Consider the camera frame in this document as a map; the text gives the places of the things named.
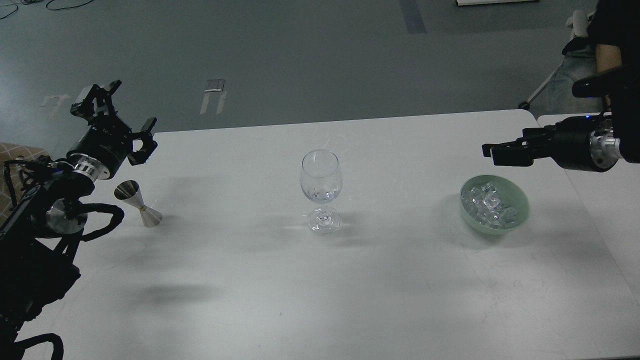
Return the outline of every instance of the glass base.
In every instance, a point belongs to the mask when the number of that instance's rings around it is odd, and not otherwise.
[[[315,234],[332,233],[340,227],[340,214],[334,208],[323,206],[311,211],[308,224],[309,229]]]

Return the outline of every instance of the robotic arm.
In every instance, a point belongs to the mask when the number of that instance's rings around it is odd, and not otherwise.
[[[73,264],[81,241],[94,240],[120,224],[124,212],[109,204],[83,204],[79,198],[95,189],[97,179],[111,179],[124,158],[139,165],[149,158],[157,143],[151,130],[156,118],[148,119],[142,130],[132,133],[116,114],[111,96],[122,84],[114,81],[107,88],[93,85],[86,97],[71,107],[71,114],[87,120],[89,130],[67,152],[52,161],[41,156],[35,161],[9,160],[4,164],[13,201],[13,212],[0,227],[0,354],[3,359],[22,359],[25,349],[50,341],[53,359],[62,358],[62,340],[44,334],[16,341],[24,322],[33,320],[42,308],[62,299],[80,277]],[[133,140],[142,147],[133,151]],[[10,184],[10,166],[30,170],[19,203]],[[83,234],[91,212],[111,214],[108,225]],[[53,250],[37,238],[60,238]]]
[[[555,125],[522,130],[506,143],[486,143],[483,155],[498,166],[528,167],[535,159],[552,158],[560,167],[605,172],[618,159],[640,163],[640,69],[624,65],[573,84],[576,97],[611,98],[611,115],[569,117]]]

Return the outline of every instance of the ice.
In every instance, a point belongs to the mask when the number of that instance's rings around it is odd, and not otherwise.
[[[501,199],[491,182],[463,192],[461,199],[465,211],[482,225],[504,230],[517,224],[517,209]]]

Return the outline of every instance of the person's arm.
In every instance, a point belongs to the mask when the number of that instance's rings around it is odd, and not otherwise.
[[[622,65],[622,55],[620,54],[620,48],[614,45],[596,45],[596,71],[603,72],[614,67]],[[611,105],[611,99],[609,96],[605,97],[607,106]]]

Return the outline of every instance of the gray floor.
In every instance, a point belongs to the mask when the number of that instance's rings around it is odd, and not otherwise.
[[[86,130],[68,113],[80,90],[115,79],[123,85],[114,104],[134,130],[151,116],[158,131],[178,131],[516,108],[562,60],[565,20],[595,4],[19,5],[0,20],[0,142],[63,156]],[[0,7],[0,17],[12,9]],[[221,94],[211,94],[201,113],[207,80],[216,78],[227,81],[226,100],[220,107]]]

